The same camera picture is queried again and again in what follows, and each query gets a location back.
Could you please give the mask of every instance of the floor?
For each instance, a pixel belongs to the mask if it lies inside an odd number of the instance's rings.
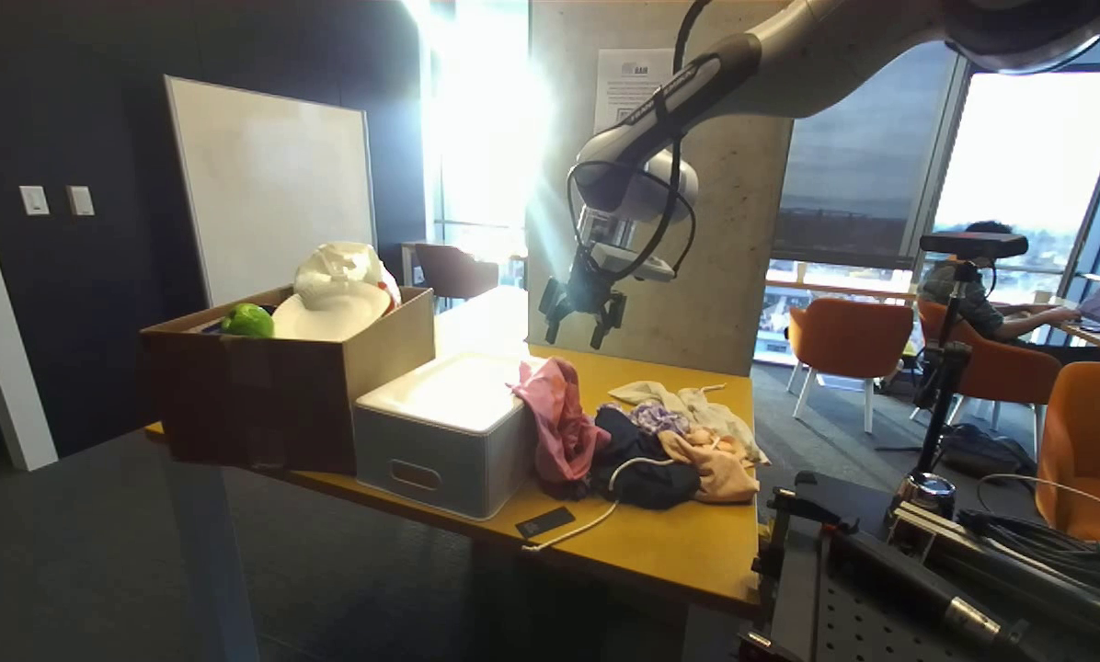
[[[865,439],[850,384],[812,389],[798,422],[785,378],[788,369],[755,369],[767,489],[796,472],[901,482],[924,439],[911,405],[881,396]],[[35,475],[12,475],[0,453],[0,662],[199,657],[164,461],[139,433]],[[680,657],[685,603],[647,590],[561,573],[247,472],[224,482],[268,662]],[[716,623],[701,657],[734,657],[735,630]]]

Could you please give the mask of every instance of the lime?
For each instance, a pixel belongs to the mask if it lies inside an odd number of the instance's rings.
[[[242,340],[275,340],[275,319],[268,316],[268,308],[253,301],[240,301],[229,308],[221,331]]]

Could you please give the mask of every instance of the chair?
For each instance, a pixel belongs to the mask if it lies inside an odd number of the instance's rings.
[[[1059,370],[1041,428],[1039,479],[1039,516],[1075,541],[1100,541],[1100,503],[1079,498],[1100,498],[1100,361]]]
[[[407,285],[433,287],[433,298],[479,298],[500,285],[500,266],[479,263],[449,242],[407,242]]]
[[[951,307],[920,298],[915,308],[928,345],[940,345]],[[951,342],[966,342],[972,348],[958,384],[960,402],[952,405],[951,422],[958,419],[966,396],[1015,402],[1033,408],[1039,439],[1041,408],[1048,405],[1059,361],[1041,348],[988,340],[966,316],[952,316]]]
[[[873,392],[885,375],[893,375],[912,336],[911,307],[875,307],[848,298],[812,298],[806,308],[793,308],[793,348],[804,375],[796,419],[816,370],[865,378],[865,433],[873,433]]]

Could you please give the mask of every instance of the dark clothing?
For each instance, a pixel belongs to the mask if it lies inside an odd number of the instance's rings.
[[[940,263],[924,272],[920,278],[920,298],[928,301],[941,301],[951,307],[951,298],[958,294],[958,263]],[[972,270],[967,278],[966,278],[966,298],[958,301],[958,314],[988,340],[998,340],[998,342],[1012,342],[1012,345],[1027,345],[1027,348],[1041,348],[1048,358],[1055,358],[1059,363],[1072,363],[1072,361],[1100,361],[1100,345],[1039,345],[1039,342],[1018,342],[1018,340],[1005,340],[1000,336],[1000,325],[1005,316],[990,307],[990,289],[982,285],[982,272]]]

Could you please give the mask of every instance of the black wall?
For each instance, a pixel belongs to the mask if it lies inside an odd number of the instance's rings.
[[[0,0],[0,266],[59,453],[156,411],[138,331],[199,308],[164,77],[367,109],[380,245],[425,234],[419,38],[397,0]],[[57,218],[21,215],[46,185]],[[94,185],[101,220],[74,220]]]

